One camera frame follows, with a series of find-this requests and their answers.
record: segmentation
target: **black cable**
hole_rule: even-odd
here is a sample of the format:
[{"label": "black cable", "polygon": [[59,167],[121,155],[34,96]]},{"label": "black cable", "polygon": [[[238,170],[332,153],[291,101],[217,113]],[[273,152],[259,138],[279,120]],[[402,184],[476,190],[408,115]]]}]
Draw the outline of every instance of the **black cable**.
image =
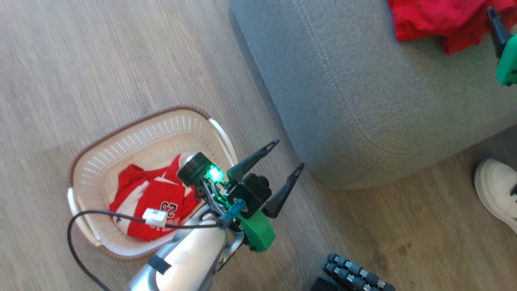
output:
[{"label": "black cable", "polygon": [[[116,212],[113,212],[113,211],[97,210],[96,209],[96,210],[81,211],[78,214],[74,215],[72,217],[72,219],[70,219],[70,222],[68,223],[68,228],[67,228],[67,233],[66,233],[67,241],[68,241],[68,248],[70,249],[70,252],[72,253],[73,258],[75,259],[75,262],[77,263],[77,265],[79,265],[79,267],[83,270],[83,272],[92,281],[94,281],[102,290],[104,290],[104,291],[111,291],[95,275],[93,275],[90,271],[88,271],[88,269],[84,266],[83,262],[77,256],[77,253],[75,252],[75,249],[74,249],[73,244],[72,244],[72,226],[73,226],[73,223],[78,218],[80,218],[81,216],[84,216],[84,215],[87,215],[87,214],[105,214],[105,215],[110,215],[110,216],[114,216],[114,217],[119,217],[119,218],[122,218],[122,219],[129,219],[131,221],[136,221],[136,222],[140,222],[140,223],[145,223],[145,219],[141,219],[141,218],[137,218],[137,217],[134,217],[134,216],[125,215],[125,214],[120,214],[120,213],[116,213]],[[212,228],[212,227],[219,227],[219,226],[220,226],[220,224],[218,224],[218,223],[207,224],[207,225],[171,225],[171,224],[166,224],[165,228],[193,229],[193,228]]]}]

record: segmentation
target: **laundry basket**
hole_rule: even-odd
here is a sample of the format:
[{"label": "laundry basket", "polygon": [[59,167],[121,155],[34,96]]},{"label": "laundry basket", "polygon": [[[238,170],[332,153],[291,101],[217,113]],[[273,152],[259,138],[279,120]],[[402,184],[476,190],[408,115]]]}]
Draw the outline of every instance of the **laundry basket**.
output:
[{"label": "laundry basket", "polygon": [[[108,210],[118,188],[118,174],[129,164],[158,169],[168,166],[180,153],[199,151],[223,170],[237,163],[235,150],[222,127],[200,109],[172,108],[117,130],[92,144],[75,160],[68,189],[72,215],[87,209]],[[176,233],[145,242],[123,234],[110,216],[98,214],[85,215],[77,219],[77,224],[95,247],[119,260],[147,256]]]}]

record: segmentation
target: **green led light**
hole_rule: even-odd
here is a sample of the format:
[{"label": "green led light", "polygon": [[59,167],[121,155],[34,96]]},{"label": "green led light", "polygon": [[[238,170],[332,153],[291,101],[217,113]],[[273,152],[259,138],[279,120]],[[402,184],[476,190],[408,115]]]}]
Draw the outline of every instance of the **green led light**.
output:
[{"label": "green led light", "polygon": [[208,170],[208,173],[206,174],[206,176],[210,180],[218,183],[218,182],[221,182],[221,180],[224,178],[224,173],[221,170],[219,170],[217,167],[212,166]]}]

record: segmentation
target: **basket handle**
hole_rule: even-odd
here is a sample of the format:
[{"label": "basket handle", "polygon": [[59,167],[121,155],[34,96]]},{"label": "basket handle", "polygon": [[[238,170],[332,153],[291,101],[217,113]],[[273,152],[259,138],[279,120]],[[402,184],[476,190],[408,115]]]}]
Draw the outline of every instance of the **basket handle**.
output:
[{"label": "basket handle", "polygon": [[226,157],[228,158],[228,161],[230,161],[232,167],[235,166],[235,164],[237,164],[238,162],[237,154],[235,153],[235,149],[233,148],[230,138],[217,121],[215,121],[213,118],[208,119],[208,121],[215,127],[215,129],[219,133],[219,138],[222,139],[222,141],[219,140],[219,142],[224,145],[223,150],[226,154]]},{"label": "basket handle", "polygon": [[[81,209],[79,208],[79,206],[75,200],[72,187],[68,188],[67,198],[68,198],[68,206],[70,207],[72,216],[78,214],[81,211]],[[92,227],[91,223],[89,224],[85,221],[84,216],[78,218],[75,222],[79,226],[79,229],[84,234],[84,236],[88,239],[88,241],[90,241],[90,243],[92,243],[95,247],[101,245],[100,236],[98,234],[94,235],[94,233],[97,233],[97,232]]]}]

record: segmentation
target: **brown basket rim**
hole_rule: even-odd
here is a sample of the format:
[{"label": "brown basket rim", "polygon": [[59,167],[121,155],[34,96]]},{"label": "brown basket rim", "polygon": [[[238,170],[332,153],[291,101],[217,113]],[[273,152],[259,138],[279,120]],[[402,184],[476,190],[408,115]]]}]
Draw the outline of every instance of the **brown basket rim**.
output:
[{"label": "brown basket rim", "polygon": [[112,251],[110,251],[108,248],[106,248],[105,245],[103,244],[100,244],[97,246],[97,249],[103,253],[104,255],[106,255],[108,258],[111,258],[111,259],[115,259],[115,260],[119,260],[119,261],[134,261],[134,260],[139,260],[141,258],[145,258],[147,256],[150,256],[152,254],[154,254],[155,252],[157,252],[163,245],[160,245],[160,246],[157,246],[156,248],[153,248],[153,249],[150,249],[146,252],[143,252],[141,254],[138,254],[138,255],[132,255],[132,256],[122,256],[122,255],[119,255],[119,254],[116,254]]},{"label": "brown basket rim", "polygon": [[203,109],[199,108],[199,107],[195,107],[195,106],[188,106],[188,105],[181,105],[181,106],[175,106],[175,107],[170,107],[170,108],[167,108],[167,109],[164,109],[164,110],[161,110],[161,111],[158,111],[158,112],[155,112],[155,113],[151,113],[147,116],[144,116],[140,119],[137,119],[129,124],[126,124],[122,127],[119,127],[118,129],[108,133],[107,135],[105,135],[104,137],[101,137],[100,139],[98,139],[97,141],[93,142],[92,144],[90,144],[89,146],[85,147],[83,150],[81,150],[79,152],[79,154],[75,157],[71,167],[70,167],[70,170],[69,170],[69,173],[68,173],[68,187],[73,187],[73,173],[75,171],[75,166],[77,165],[78,161],[81,159],[81,157],[83,157],[84,154],[86,154],[89,150],[93,149],[94,147],[96,147],[97,145],[99,145],[100,143],[104,142],[105,140],[125,131],[126,129],[132,127],[132,126],[135,126],[139,123],[142,123],[144,121],[147,121],[151,118],[155,118],[159,115],[162,115],[162,114],[166,114],[166,113],[170,113],[172,111],[178,111],[178,110],[190,110],[190,111],[194,111],[196,113],[198,113],[199,115],[203,116],[206,120],[209,120],[211,118],[210,114],[208,114],[206,111],[204,111]]}]

